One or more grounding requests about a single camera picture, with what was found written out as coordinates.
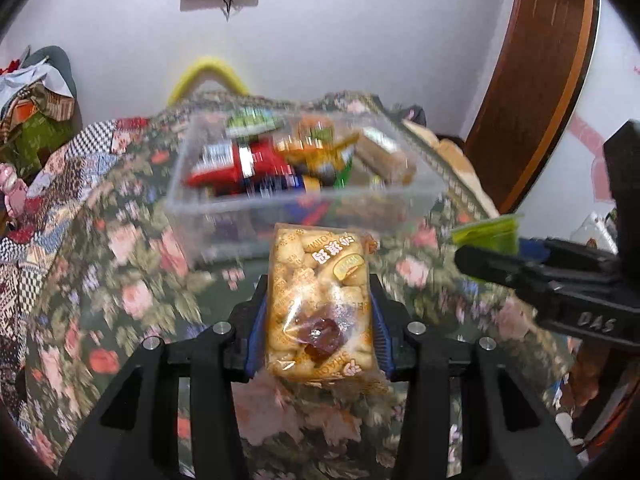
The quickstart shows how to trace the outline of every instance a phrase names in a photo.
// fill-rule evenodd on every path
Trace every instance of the metal screw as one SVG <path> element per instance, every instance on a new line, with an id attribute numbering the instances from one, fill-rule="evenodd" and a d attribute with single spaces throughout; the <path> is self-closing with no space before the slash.
<path id="1" fill-rule="evenodd" d="M 228 321 L 219 321 L 213 326 L 213 332 L 220 335 L 225 335 L 231 330 L 231 323 Z"/>
<path id="2" fill-rule="evenodd" d="M 406 326 L 406 329 L 414 335 L 424 334 L 427 331 L 427 327 L 420 321 L 412 321 Z"/>
<path id="3" fill-rule="evenodd" d="M 497 347 L 495 340 L 492 337 L 481 337 L 480 338 L 480 346 L 485 350 L 494 350 Z"/>
<path id="4" fill-rule="evenodd" d="M 155 350 L 160 346 L 160 338 L 157 335 L 147 337 L 142 342 L 142 346 L 145 350 Z"/>

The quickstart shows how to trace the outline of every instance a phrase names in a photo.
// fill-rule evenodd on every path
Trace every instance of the pile of clothes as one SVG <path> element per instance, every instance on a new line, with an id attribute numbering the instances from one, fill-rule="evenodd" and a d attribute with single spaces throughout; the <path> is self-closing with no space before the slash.
<path id="1" fill-rule="evenodd" d="M 27 183 L 72 137 L 76 85 L 66 53 L 48 46 L 0 71 L 0 162 Z"/>

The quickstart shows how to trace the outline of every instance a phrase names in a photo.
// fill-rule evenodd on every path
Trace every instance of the clear plastic box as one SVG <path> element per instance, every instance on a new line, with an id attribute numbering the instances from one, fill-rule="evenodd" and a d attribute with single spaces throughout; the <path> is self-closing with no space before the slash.
<path id="1" fill-rule="evenodd" d="M 295 132 L 305 116 L 277 110 L 273 110 L 273 114 L 285 121 L 278 134 Z M 283 191 L 270 197 L 211 198 L 203 189 L 183 183 L 199 160 L 203 147 L 225 140 L 228 116 L 194 116 L 180 146 L 166 202 L 168 219 L 191 267 L 202 261 L 266 256 L 273 227 L 278 222 L 393 233 L 405 222 L 425 216 L 447 189 L 443 179 L 422 159 L 419 148 L 385 116 L 320 112 L 309 112 L 309 115 L 330 118 L 337 134 L 341 130 L 348 132 L 363 127 L 382 131 L 405 153 L 415 156 L 417 171 L 412 183 L 381 189 L 353 184 L 343 189 L 324 187 L 308 193 Z"/>

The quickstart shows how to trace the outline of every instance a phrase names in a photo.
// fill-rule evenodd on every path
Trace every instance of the plastic bag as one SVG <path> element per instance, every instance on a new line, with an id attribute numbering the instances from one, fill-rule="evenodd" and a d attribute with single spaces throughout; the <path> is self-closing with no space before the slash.
<path id="1" fill-rule="evenodd" d="M 370 237 L 355 232 L 276 225 L 266 327 L 266 365 L 274 375 L 322 383 L 377 369 L 371 247 Z"/>

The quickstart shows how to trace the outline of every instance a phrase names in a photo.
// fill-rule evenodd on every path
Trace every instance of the patterned blanket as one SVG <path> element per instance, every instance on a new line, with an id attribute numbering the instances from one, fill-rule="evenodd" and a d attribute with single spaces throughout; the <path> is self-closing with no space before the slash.
<path id="1" fill-rule="evenodd" d="M 0 241 L 2 396 L 15 399 L 10 404 L 23 433 L 53 469 L 142 338 L 195 336 L 250 297 L 266 272 L 266 259 L 190 271 L 163 210 L 192 114 L 246 105 L 384 113 L 376 98 L 364 94 L 331 94 L 296 104 L 214 92 L 181 102 L 148 124 L 94 124 L 52 156 L 30 189 L 28 224 Z M 441 174 L 449 192 L 428 216 L 383 238 L 372 269 L 393 297 L 443 333 L 468 341 L 481 335 L 498 340 L 550 402 L 549 386 L 571 365 L 564 340 L 538 329 L 530 307 L 509 290 L 472 282 L 453 263 L 450 229 L 487 218 L 486 199 L 471 191 L 423 137 L 402 124 L 398 130 Z M 27 402 L 21 404 L 16 373 L 22 363 Z M 180 459 L 188 471 L 186 393 L 184 388 L 177 424 Z M 256 480 L 388 478 L 405 399 L 405 384 L 335 397 L 263 372 L 248 384 L 234 385 L 238 426 Z M 452 399 L 451 409 L 449 473 L 455 474 L 460 471 L 459 399 Z"/>

